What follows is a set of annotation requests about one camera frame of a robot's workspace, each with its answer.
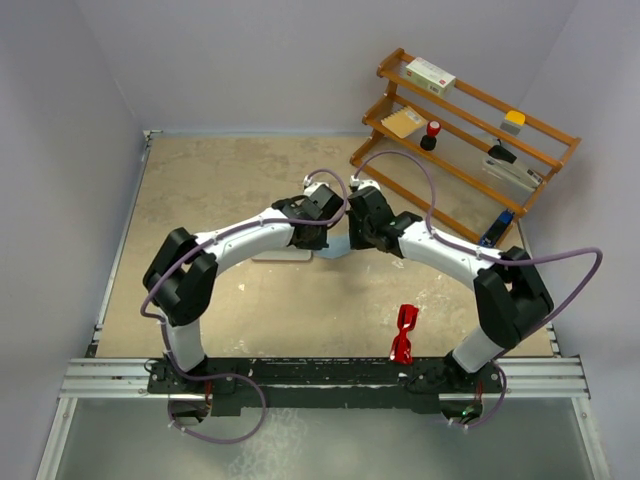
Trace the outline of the blue cleaning cloth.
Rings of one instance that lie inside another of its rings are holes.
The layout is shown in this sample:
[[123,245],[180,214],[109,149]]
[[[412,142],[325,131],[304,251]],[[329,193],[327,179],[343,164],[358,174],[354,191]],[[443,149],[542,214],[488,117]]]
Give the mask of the blue cleaning cloth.
[[315,250],[313,255],[322,259],[337,259],[348,255],[351,252],[350,239],[347,234],[330,236],[326,247]]

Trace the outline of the pink glasses case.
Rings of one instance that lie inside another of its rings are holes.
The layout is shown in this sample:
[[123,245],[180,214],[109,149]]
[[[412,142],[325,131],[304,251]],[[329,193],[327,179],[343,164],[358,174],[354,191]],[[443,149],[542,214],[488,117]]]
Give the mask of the pink glasses case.
[[310,250],[283,248],[260,253],[252,257],[254,262],[307,262],[313,254]]

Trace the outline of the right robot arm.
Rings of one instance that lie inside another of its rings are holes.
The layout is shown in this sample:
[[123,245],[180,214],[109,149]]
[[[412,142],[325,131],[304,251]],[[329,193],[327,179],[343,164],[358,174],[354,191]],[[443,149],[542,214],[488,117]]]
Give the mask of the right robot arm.
[[519,247],[506,252],[473,245],[428,227],[420,216],[394,214],[375,186],[348,197],[349,235],[355,250],[375,248],[418,262],[467,286],[475,296],[479,326],[443,359],[442,376],[456,391],[467,391],[480,370],[499,354],[518,346],[553,309],[553,301]]

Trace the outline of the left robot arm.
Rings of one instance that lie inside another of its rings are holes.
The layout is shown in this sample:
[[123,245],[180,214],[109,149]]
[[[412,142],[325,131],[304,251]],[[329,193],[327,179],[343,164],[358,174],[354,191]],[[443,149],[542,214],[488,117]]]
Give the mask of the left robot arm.
[[219,275],[268,251],[325,247],[329,227],[346,210],[344,196],[319,183],[228,227],[198,234],[182,227],[172,230],[143,276],[147,295],[140,306],[141,316],[159,323],[164,358],[172,366],[171,381],[184,392],[194,392],[209,379],[236,375],[206,373],[209,358],[200,319]]

